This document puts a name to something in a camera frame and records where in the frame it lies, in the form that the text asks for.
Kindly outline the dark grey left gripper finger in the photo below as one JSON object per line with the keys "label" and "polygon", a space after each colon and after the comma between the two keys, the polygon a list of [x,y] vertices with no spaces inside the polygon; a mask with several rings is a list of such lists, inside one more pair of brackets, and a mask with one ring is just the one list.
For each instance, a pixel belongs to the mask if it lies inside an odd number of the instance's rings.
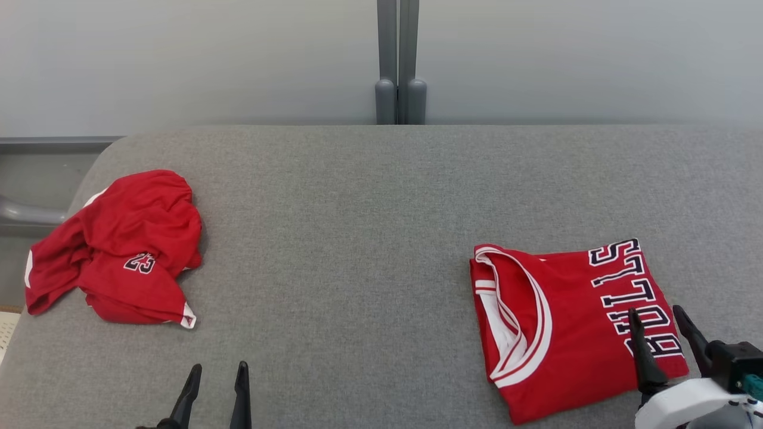
{"label": "dark grey left gripper finger", "polygon": [[169,429],[188,429],[193,404],[198,397],[203,367],[194,364],[169,416]]}
{"label": "dark grey left gripper finger", "polygon": [[236,399],[232,409],[229,429],[252,429],[252,412],[250,403],[250,369],[246,361],[238,364],[234,382]]}

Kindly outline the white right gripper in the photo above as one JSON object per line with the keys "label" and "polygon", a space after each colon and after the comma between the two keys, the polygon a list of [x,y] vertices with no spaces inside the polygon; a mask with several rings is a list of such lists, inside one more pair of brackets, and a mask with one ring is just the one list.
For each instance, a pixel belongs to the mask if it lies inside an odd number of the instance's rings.
{"label": "white right gripper", "polygon": [[[711,377],[709,341],[681,305],[672,310],[701,377]],[[638,391],[656,394],[635,414],[635,429],[763,429],[763,400],[728,393],[711,378],[692,378],[668,388],[669,379],[652,356],[636,309],[628,310],[628,321]]]}

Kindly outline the red Bulls basketball jersey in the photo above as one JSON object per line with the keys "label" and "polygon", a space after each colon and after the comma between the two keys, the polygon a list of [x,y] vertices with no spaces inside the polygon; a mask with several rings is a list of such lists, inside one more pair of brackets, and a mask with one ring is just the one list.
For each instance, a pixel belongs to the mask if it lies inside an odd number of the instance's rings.
{"label": "red Bulls basketball jersey", "polygon": [[486,377],[515,425],[637,388],[630,309],[668,378],[689,372],[638,239],[550,254],[482,244],[470,275]]}

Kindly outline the white perforated laundry basket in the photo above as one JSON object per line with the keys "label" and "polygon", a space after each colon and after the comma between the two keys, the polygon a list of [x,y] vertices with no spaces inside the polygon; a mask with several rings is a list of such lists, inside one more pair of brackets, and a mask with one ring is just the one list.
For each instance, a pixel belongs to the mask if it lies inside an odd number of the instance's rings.
{"label": "white perforated laundry basket", "polygon": [[2,365],[8,351],[8,346],[20,317],[21,313],[0,310],[0,365]]}

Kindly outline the grey rounded support leg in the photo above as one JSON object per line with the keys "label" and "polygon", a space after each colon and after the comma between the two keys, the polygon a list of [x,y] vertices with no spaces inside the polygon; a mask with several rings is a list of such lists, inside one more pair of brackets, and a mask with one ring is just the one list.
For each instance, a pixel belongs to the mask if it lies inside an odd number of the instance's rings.
{"label": "grey rounded support leg", "polygon": [[35,225],[60,225],[66,218],[66,211],[22,204],[0,194],[0,219],[2,220],[35,223]]}

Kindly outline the grey partition base rail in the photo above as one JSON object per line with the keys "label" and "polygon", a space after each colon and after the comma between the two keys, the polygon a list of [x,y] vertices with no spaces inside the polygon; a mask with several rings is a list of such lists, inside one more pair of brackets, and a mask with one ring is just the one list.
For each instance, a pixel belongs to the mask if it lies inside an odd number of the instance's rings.
{"label": "grey partition base rail", "polygon": [[124,137],[0,138],[0,154],[99,154]]}

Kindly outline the grey partition post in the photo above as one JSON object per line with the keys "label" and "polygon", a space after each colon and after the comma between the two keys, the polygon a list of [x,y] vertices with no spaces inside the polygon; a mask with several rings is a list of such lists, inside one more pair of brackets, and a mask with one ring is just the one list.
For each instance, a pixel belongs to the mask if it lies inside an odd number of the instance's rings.
{"label": "grey partition post", "polygon": [[379,80],[374,84],[376,124],[397,124],[398,3],[376,0],[378,17]]}
{"label": "grey partition post", "polygon": [[399,125],[423,125],[427,116],[427,84],[417,78],[419,15],[420,0],[399,0]]}

